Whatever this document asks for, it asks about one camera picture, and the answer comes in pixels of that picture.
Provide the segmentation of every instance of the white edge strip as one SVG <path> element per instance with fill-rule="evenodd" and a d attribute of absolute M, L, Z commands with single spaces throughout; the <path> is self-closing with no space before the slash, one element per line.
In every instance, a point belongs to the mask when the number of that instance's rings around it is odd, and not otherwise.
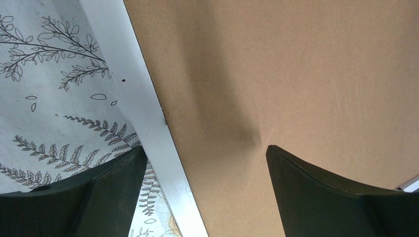
<path fill-rule="evenodd" d="M 409 180 L 405 184 L 401 185 L 400 188 L 407 193 L 413 193 L 414 191 L 418 190 L 419 189 L 419 175 Z"/>
<path fill-rule="evenodd" d="M 179 230 L 207 237 L 123 0 L 80 2 Z"/>

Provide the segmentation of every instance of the leaf outline drawing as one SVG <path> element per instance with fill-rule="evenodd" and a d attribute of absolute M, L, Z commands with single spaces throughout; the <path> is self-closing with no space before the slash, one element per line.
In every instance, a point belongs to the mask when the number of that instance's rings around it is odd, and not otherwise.
<path fill-rule="evenodd" d="M 144 174 L 143 183 L 140 191 L 140 203 L 138 206 L 143 207 L 142 213 L 146 216 L 154 214 L 154 203 L 157 196 L 164 198 L 163 191 L 160 187 L 159 181 L 151 167 L 150 161 L 147 161 L 147 168 Z"/>
<path fill-rule="evenodd" d="M 25 99 L 27 99 L 27 100 L 36 100 L 36 99 L 38 99 L 38 97 L 36 97 L 35 95 L 30 95 L 30 96 L 26 96 Z"/>
<path fill-rule="evenodd" d="M 65 115 L 64 118 L 69 119 L 71 121 L 77 121 L 77 123 L 81 123 L 83 126 L 89 125 L 90 129 L 94 129 L 96 132 L 100 132 L 100 137 L 105 137 L 105 141 L 108 141 L 108 146 L 112 146 L 118 143 L 123 143 L 114 149 L 112 152 L 118 152 L 114 154 L 114 157 L 117 157 L 126 152 L 126 149 L 132 149 L 137 146 L 141 146 L 139 140 L 130 144 L 130 142 L 137 138 L 137 133 L 133 132 L 125 136 L 127 125 L 126 123 L 123 124 L 122 128 L 118 131 L 118 123 L 114 122 L 112 127 L 110 128 L 109 123 L 106 120 L 103 122 L 99 120 L 91 120 L 81 117 L 73 117 Z"/>
<path fill-rule="evenodd" d="M 20 81 L 23 76 L 23 69 L 27 62 L 37 65 L 38 62 L 54 60 L 58 63 L 59 59 L 74 58 L 80 56 L 89 58 L 90 65 L 84 68 L 81 65 L 72 66 L 73 70 L 69 73 L 61 72 L 62 79 L 60 89 L 68 91 L 69 83 L 72 82 L 77 86 L 82 83 L 85 76 L 93 77 L 100 74 L 103 78 L 107 75 L 111 78 L 108 66 L 102 58 L 97 56 L 99 45 L 93 40 L 91 34 L 87 34 L 83 43 L 79 38 L 79 25 L 70 25 L 69 21 L 65 23 L 52 19 L 50 16 L 42 17 L 42 28 L 46 30 L 38 35 L 37 41 L 33 42 L 33 36 L 24 37 L 20 30 L 13 25 L 13 16 L 1 17 L 0 15 L 0 43 L 10 44 L 12 48 L 9 50 L 10 62 L 0 63 L 0 73 L 6 74 L 6 78 L 13 81 Z M 46 42 L 51 39 L 60 40 L 68 45 L 68 48 L 55 47 Z M 21 50 L 19 46 L 31 47 L 29 52 Z"/>
<path fill-rule="evenodd" d="M 29 189 L 36 189 L 40 186 L 43 185 L 48 185 L 51 183 L 52 178 L 51 175 L 48 174 L 48 172 L 46 172 L 44 175 L 38 171 L 36 174 L 34 174 L 32 171 L 27 170 L 27 172 L 19 169 L 10 169 L 8 167 L 3 166 L 0 163 L 0 172 L 2 174 L 6 174 L 7 177 L 9 177 L 10 179 L 16 180 L 16 182 L 18 183 L 22 183 L 23 186 L 31 186 L 29 187 Z M 61 175 L 58 174 L 55 177 L 55 181 L 60 181 L 61 180 Z"/>
<path fill-rule="evenodd" d="M 139 231 L 139 235 L 134 236 L 134 229 L 132 229 L 128 237 L 149 237 L 148 235 L 153 232 L 154 231 L 150 231 L 149 229 L 143 232 L 143 228 L 141 227 Z"/>
<path fill-rule="evenodd" d="M 38 161 L 42 161 L 48 158 L 49 160 L 47 162 L 47 165 L 58 162 L 59 164 L 55 166 L 55 169 L 61 169 L 65 167 L 63 172 L 73 172 L 73 171 L 78 170 L 77 172 L 73 173 L 72 176 L 90 169 L 90 164 L 92 163 L 95 155 L 100 151 L 99 149 L 92 151 L 85 158 L 85 161 L 83 162 L 83 164 L 80 164 L 80 154 L 82 152 L 84 145 L 80 145 L 76 147 L 71 155 L 70 160 L 67 160 L 69 144 L 64 145 L 60 149 L 60 154 L 58 155 L 55 144 L 52 144 L 49 147 L 49 152 L 47 153 L 45 150 L 45 144 L 41 144 L 37 149 L 37 146 L 35 145 L 34 142 L 29 143 L 26 139 L 23 139 L 19 135 L 15 136 L 15 139 L 13 140 L 13 142 L 18 143 L 17 146 L 22 147 L 22 151 L 24 152 L 30 151 L 31 152 L 30 156 L 35 156 L 35 157 L 39 156 Z M 95 166 L 98 166 L 104 163 L 111 154 L 112 153 L 108 153 L 104 155 L 102 158 L 100 158 L 97 161 Z"/>
<path fill-rule="evenodd" d="M 105 94 L 94 94 L 90 97 L 93 100 L 106 100 Z"/>
<path fill-rule="evenodd" d="M 37 104 L 36 103 L 33 103 L 32 105 L 31 105 L 31 111 L 33 112 L 33 111 L 35 111 L 35 109 L 37 108 Z"/>

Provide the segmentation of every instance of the cardboard surface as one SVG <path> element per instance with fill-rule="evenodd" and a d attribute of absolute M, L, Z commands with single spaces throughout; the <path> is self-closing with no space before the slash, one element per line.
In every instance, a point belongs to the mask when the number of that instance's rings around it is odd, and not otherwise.
<path fill-rule="evenodd" d="M 125 3 L 211 237 L 284 236 L 269 144 L 379 187 L 419 172 L 418 1 Z"/>

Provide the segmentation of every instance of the fern leaf illustration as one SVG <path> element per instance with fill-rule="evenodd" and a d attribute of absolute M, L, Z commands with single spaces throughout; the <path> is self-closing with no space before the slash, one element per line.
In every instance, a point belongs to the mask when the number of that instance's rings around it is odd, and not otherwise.
<path fill-rule="evenodd" d="M 35 182 L 36 183 L 40 183 L 41 182 L 41 179 L 42 179 L 42 174 L 41 174 L 41 172 L 40 171 L 38 171 L 38 173 L 35 175 Z"/>
<path fill-rule="evenodd" d="M 37 150 L 37 147 L 36 147 L 36 145 L 35 145 L 35 143 L 34 143 L 34 142 L 31 142 L 31 143 L 30 143 L 29 148 L 30 148 L 30 149 L 32 149 L 32 150 L 34 150 L 34 151 L 36 151 L 36 150 Z"/>
<path fill-rule="evenodd" d="M 108 154 L 102 156 L 93 167 L 96 167 L 98 165 L 101 165 L 101 164 L 105 163 L 105 161 L 109 158 L 110 155 L 112 155 L 112 153 L 108 153 Z"/>
<path fill-rule="evenodd" d="M 126 145 L 122 146 L 124 147 L 123 149 L 132 148 L 132 146 L 130 146 L 128 142 L 134 139 L 135 137 L 137 137 L 137 134 L 135 132 L 124 137 L 126 133 L 126 128 L 127 128 L 126 123 L 124 123 L 122 128 L 118 131 L 118 123 L 116 122 L 114 122 L 112 128 L 108 130 L 109 124 L 106 120 L 104 120 L 103 123 L 101 123 L 99 120 L 93 121 L 91 119 L 85 119 L 85 118 L 79 118 L 79 117 L 73 117 L 73 116 L 67 116 L 67 115 L 65 115 L 64 117 L 72 121 L 80 122 L 83 125 L 89 125 L 89 128 L 94 128 L 94 131 L 97 131 L 97 132 L 100 131 L 100 137 L 105 137 L 105 141 L 109 141 L 108 146 L 112 146 L 123 141 L 124 143 L 126 143 Z M 140 145 L 140 143 L 135 142 L 134 145 L 138 146 Z M 119 146 L 118 148 L 115 148 L 114 150 L 120 151 L 122 147 Z"/>
<path fill-rule="evenodd" d="M 44 185 L 47 185 L 47 184 L 49 184 L 49 183 L 51 183 L 51 175 L 50 174 L 48 174 L 48 172 L 46 172 L 45 173 L 45 176 L 44 176 L 44 178 L 43 178 L 43 184 Z"/>
<path fill-rule="evenodd" d="M 99 152 L 99 150 L 92 151 L 87 157 L 86 160 L 83 162 L 83 165 L 89 166 L 94 159 L 94 156 Z"/>
<path fill-rule="evenodd" d="M 49 156 L 50 157 L 56 157 L 57 156 L 57 148 L 55 147 L 55 144 L 52 144 L 49 148 Z"/>
<path fill-rule="evenodd" d="M 41 161 L 41 160 L 44 160 L 44 159 L 46 159 L 46 158 L 48 158 L 49 156 L 47 156 L 47 155 L 42 155 L 42 156 L 40 156 L 39 158 L 38 158 L 38 160 L 39 161 Z"/>
<path fill-rule="evenodd" d="M 132 139 L 134 139 L 134 138 L 136 138 L 136 137 L 137 137 L 137 133 L 136 133 L 136 132 L 133 132 L 133 133 L 131 133 L 130 135 L 126 136 L 126 137 L 124 138 L 124 141 L 125 141 L 125 142 L 129 142 L 129 141 L 131 141 Z"/>
<path fill-rule="evenodd" d="M 108 122 L 106 120 L 103 121 L 102 127 L 103 129 L 108 129 Z"/>
<path fill-rule="evenodd" d="M 40 152 L 40 153 L 45 153 L 45 144 L 41 144 L 41 145 L 38 147 L 38 150 L 39 150 L 39 152 Z"/>
<path fill-rule="evenodd" d="M 57 159 L 57 158 L 51 158 L 51 159 L 49 159 L 48 163 L 46 163 L 46 164 L 52 164 L 52 163 L 55 163 L 57 161 L 59 161 L 59 159 Z"/>
<path fill-rule="evenodd" d="M 117 130 L 118 130 L 118 124 L 117 124 L 117 122 L 114 122 L 114 125 L 112 126 L 110 132 L 111 133 L 115 133 Z"/>
<path fill-rule="evenodd" d="M 84 145 L 80 145 L 74 150 L 74 153 L 70 159 L 71 163 L 78 164 L 80 162 L 79 157 L 80 157 L 80 153 L 82 152 L 83 146 Z"/>
<path fill-rule="evenodd" d="M 27 172 L 28 172 L 28 180 L 32 181 L 34 179 L 34 174 L 29 170 Z"/>
<path fill-rule="evenodd" d="M 161 193 L 160 185 L 158 184 L 158 180 L 156 176 L 154 175 L 154 170 L 151 167 L 150 162 L 148 161 L 146 172 L 144 174 L 142 188 L 140 191 L 140 196 L 145 197 L 145 198 L 138 200 L 138 202 L 140 202 L 139 207 L 144 208 L 142 211 L 144 215 L 151 216 L 154 213 L 154 209 L 153 209 L 154 205 L 152 204 L 156 202 L 154 199 L 157 198 L 157 195 L 152 195 L 152 194 L 159 195 L 159 193 Z"/>
<path fill-rule="evenodd" d="M 16 180 L 16 182 L 18 182 L 18 183 L 25 183 L 27 180 L 26 179 L 18 179 L 18 180 Z"/>
<path fill-rule="evenodd" d="M 55 177 L 54 182 L 58 182 L 58 181 L 60 181 L 60 180 L 61 180 L 61 175 L 60 175 L 60 174 L 58 174 L 58 175 L 57 175 L 57 177 Z"/>
<path fill-rule="evenodd" d="M 25 178 L 25 176 L 26 176 L 26 173 L 23 170 L 19 169 L 19 177 Z"/>
<path fill-rule="evenodd" d="M 104 137 L 104 136 L 106 136 L 108 133 L 109 133 L 109 131 L 108 131 L 108 130 L 104 130 L 103 132 L 101 132 L 101 133 L 100 133 L 100 136 L 101 136 L 101 137 Z"/>
<path fill-rule="evenodd" d="M 119 153 L 116 153 L 115 155 L 114 155 L 114 157 L 118 157 L 118 156 L 120 156 L 120 155 L 122 155 L 122 154 L 124 154 L 125 152 L 119 152 Z"/>
<path fill-rule="evenodd" d="M 119 130 L 119 132 L 117 133 L 118 137 L 123 137 L 124 134 L 126 132 L 126 123 L 122 126 L 122 128 Z"/>
<path fill-rule="evenodd" d="M 79 170 L 79 171 L 77 171 L 77 172 L 73 173 L 71 176 L 74 176 L 74 175 L 76 175 L 76 174 L 80 174 L 80 173 L 82 173 L 83 171 L 86 171 L 86 170 L 88 170 L 88 169 L 90 169 L 90 168 L 89 168 L 89 167 L 84 167 L 83 169 L 81 169 L 81 170 Z"/>
<path fill-rule="evenodd" d="M 111 133 L 111 134 L 109 134 L 109 135 L 105 138 L 105 141 L 109 141 L 110 139 L 112 139 L 112 138 L 114 138 L 114 137 L 116 137 L 116 135 L 115 135 L 115 134 L 113 134 L 113 133 Z"/>
<path fill-rule="evenodd" d="M 66 160 L 67 159 L 67 152 L 68 152 L 68 146 L 70 144 L 67 144 L 61 148 L 60 152 L 60 160 Z"/>
<path fill-rule="evenodd" d="M 60 164 L 58 164 L 55 168 L 56 169 L 60 169 L 60 168 L 63 168 L 63 167 L 65 167 L 65 166 L 68 166 L 70 163 L 69 162 L 67 162 L 67 161 L 63 161 L 63 162 L 61 162 Z"/>
<path fill-rule="evenodd" d="M 63 172 L 71 172 L 71 171 L 75 171 L 75 170 L 80 169 L 80 167 L 81 167 L 81 165 L 79 165 L 79 164 L 75 164 L 75 165 L 72 165 L 70 168 L 67 168 L 67 169 L 63 170 Z"/>
<path fill-rule="evenodd" d="M 138 141 L 136 141 L 136 142 L 134 142 L 132 145 L 131 145 L 131 147 L 132 148 L 134 148 L 134 147 L 138 147 L 138 146 L 141 146 L 141 142 L 138 140 Z"/>
<path fill-rule="evenodd" d="M 19 144 L 18 144 L 18 146 L 19 147 L 23 147 L 23 151 L 32 151 L 32 153 L 31 153 L 31 156 L 38 156 L 38 155 L 40 155 L 40 157 L 38 158 L 38 160 L 39 161 L 41 161 L 41 160 L 44 160 L 44 159 L 46 159 L 46 158 L 49 158 L 49 160 L 48 160 L 48 162 L 47 162 L 47 164 L 53 164 L 53 163 L 55 163 L 55 162 L 59 162 L 60 161 L 60 163 L 58 164 L 58 165 L 56 165 L 55 166 L 55 168 L 56 169 L 59 169 L 59 168 L 63 168 L 63 167 L 65 167 L 65 166 L 68 166 L 68 165 L 71 165 L 71 167 L 69 167 L 69 168 L 67 168 L 67 169 L 65 169 L 64 170 L 64 172 L 71 172 L 71 171 L 75 171 L 75 170 L 78 170 L 78 169 L 80 169 L 80 168 L 85 168 L 85 170 L 87 170 L 87 169 L 89 169 L 89 165 L 91 164 L 91 162 L 93 161 L 93 159 L 94 159 L 94 156 L 98 153 L 98 151 L 99 150 L 94 150 L 94 151 L 92 151 L 87 157 L 86 157 L 86 160 L 84 161 L 84 163 L 83 164 L 80 164 L 80 160 L 79 160 L 79 158 L 80 158 L 80 154 L 81 154 L 81 152 L 82 152 L 82 149 L 83 149 L 83 145 L 81 145 L 81 146 L 78 146 L 75 150 L 74 150 L 74 153 L 73 153 L 73 155 L 72 155 L 72 157 L 71 157 L 71 159 L 70 159 L 70 161 L 66 161 L 66 158 L 67 158 L 67 153 L 68 153 L 68 147 L 69 147 L 69 144 L 67 144 L 67 145 L 65 145 L 65 146 L 63 146 L 62 148 L 61 148 L 61 151 L 60 151 L 60 156 L 58 156 L 57 155 L 57 149 L 56 149 L 56 145 L 55 144 L 53 144 L 53 145 L 51 145 L 51 147 L 50 147 L 50 149 L 49 149 L 49 155 L 47 155 L 46 153 L 45 153 L 45 145 L 44 144 L 41 144 L 39 147 L 38 147 L 38 150 L 39 150 L 39 152 L 36 150 L 36 145 L 34 144 L 34 142 L 31 142 L 31 143 L 29 143 L 29 142 L 27 142 L 26 141 L 26 139 L 25 140 L 23 140 L 22 139 L 22 137 L 19 137 L 19 136 L 15 136 L 15 139 L 13 140 L 14 142 L 18 142 Z M 104 157 L 103 157 L 103 159 L 102 160 L 100 160 L 99 162 L 104 162 L 106 159 L 107 159 L 107 157 L 109 157 L 111 155 L 111 153 L 109 153 L 108 155 L 105 155 Z M 14 171 L 14 170 L 11 170 L 8 174 L 9 175 L 13 175 L 13 173 L 17 173 L 18 171 L 16 170 L 16 171 Z M 29 181 L 31 181 L 31 182 L 35 182 L 35 183 L 41 183 L 40 182 L 40 179 L 42 178 L 42 175 L 41 175 L 41 173 L 37 173 L 35 176 L 33 175 L 33 173 L 31 173 L 30 171 L 28 171 L 28 179 L 29 179 Z"/>

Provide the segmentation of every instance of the botanical wallpaper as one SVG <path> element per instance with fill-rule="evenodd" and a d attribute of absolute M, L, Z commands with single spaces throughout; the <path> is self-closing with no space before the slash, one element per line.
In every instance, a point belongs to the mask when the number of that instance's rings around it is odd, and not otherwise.
<path fill-rule="evenodd" d="M 141 146 L 77 0 L 0 9 L 0 193 L 28 192 Z M 180 237 L 148 163 L 128 237 Z"/>

